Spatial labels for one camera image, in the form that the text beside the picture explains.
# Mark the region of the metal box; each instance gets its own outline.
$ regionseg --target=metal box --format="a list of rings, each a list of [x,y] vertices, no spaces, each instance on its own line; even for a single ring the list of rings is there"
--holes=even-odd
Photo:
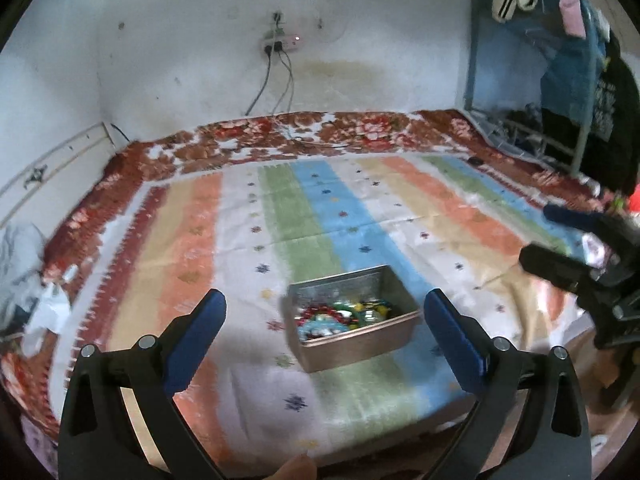
[[[382,298],[394,306],[393,317],[350,332],[302,342],[294,317],[297,307],[337,300],[357,303]],[[289,285],[284,303],[287,339],[306,372],[317,372],[369,359],[406,345],[421,322],[420,307],[389,266],[345,272]]]

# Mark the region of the pink cloth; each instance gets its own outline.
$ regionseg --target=pink cloth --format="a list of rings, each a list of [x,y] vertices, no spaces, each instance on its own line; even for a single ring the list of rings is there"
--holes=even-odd
[[[575,36],[576,38],[583,38],[585,40],[587,33],[584,30],[580,0],[560,0],[560,13],[562,14],[564,31],[569,36]]]

